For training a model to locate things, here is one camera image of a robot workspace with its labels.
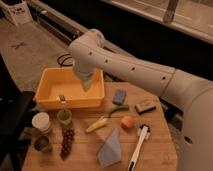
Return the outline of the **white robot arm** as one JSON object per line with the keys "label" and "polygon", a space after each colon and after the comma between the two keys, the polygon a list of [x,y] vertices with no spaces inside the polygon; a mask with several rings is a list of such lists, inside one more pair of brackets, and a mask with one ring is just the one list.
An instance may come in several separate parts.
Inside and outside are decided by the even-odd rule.
{"label": "white robot arm", "polygon": [[213,171],[213,81],[172,67],[113,53],[104,35],[90,29],[69,45],[82,81],[100,68],[162,98],[183,112],[177,171]]}

